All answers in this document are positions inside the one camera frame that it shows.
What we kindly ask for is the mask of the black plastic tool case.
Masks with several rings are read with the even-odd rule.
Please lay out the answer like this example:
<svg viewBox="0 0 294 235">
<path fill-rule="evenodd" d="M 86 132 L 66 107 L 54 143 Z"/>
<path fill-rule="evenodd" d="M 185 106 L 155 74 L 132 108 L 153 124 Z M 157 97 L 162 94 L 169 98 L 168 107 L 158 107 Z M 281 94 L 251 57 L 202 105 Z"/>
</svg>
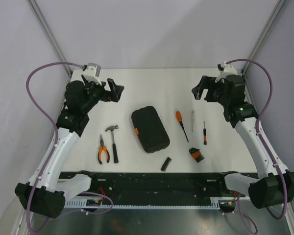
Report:
<svg viewBox="0 0 294 235">
<path fill-rule="evenodd" d="M 136 136 L 146 153 L 154 153 L 165 149 L 170 144 L 170 138 L 153 106 L 135 110 L 131 120 Z"/>
</svg>

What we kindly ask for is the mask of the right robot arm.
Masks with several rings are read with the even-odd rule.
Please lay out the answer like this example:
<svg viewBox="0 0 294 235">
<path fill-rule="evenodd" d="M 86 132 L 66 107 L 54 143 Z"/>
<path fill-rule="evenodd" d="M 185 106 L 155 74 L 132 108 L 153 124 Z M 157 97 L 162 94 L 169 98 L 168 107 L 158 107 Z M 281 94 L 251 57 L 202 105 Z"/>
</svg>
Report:
<svg viewBox="0 0 294 235">
<path fill-rule="evenodd" d="M 224 180 L 217 182 L 216 190 L 228 196 L 234 190 L 248 196 L 258 208 L 267 208 L 294 198 L 294 171 L 289 171 L 268 142 L 259 115 L 254 106 L 245 100 L 245 80 L 239 75 L 228 75 L 221 80 L 204 75 L 192 88 L 196 100 L 207 90 L 207 102 L 217 102 L 223 115 L 244 141 L 256 166 L 258 177 L 247 177 L 238 172 L 227 172 Z"/>
</svg>

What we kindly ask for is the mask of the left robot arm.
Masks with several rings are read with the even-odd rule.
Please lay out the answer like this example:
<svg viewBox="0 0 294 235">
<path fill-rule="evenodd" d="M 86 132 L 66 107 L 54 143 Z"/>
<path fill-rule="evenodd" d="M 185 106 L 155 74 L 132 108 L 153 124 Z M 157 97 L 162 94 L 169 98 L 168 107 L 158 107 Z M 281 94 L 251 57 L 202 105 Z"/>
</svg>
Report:
<svg viewBox="0 0 294 235">
<path fill-rule="evenodd" d="M 67 201 L 82 192 L 92 196 L 98 191 L 98 183 L 82 171 L 73 178 L 59 183 L 61 170 L 71 150 L 78 142 L 89 122 L 88 113 L 99 102 L 118 102 L 124 86 L 113 79 L 96 84 L 83 79 L 66 86 L 64 108 L 55 123 L 51 143 L 36 169 L 25 184 L 15 188 L 21 205 L 28 213 L 49 218 L 58 217 Z"/>
</svg>

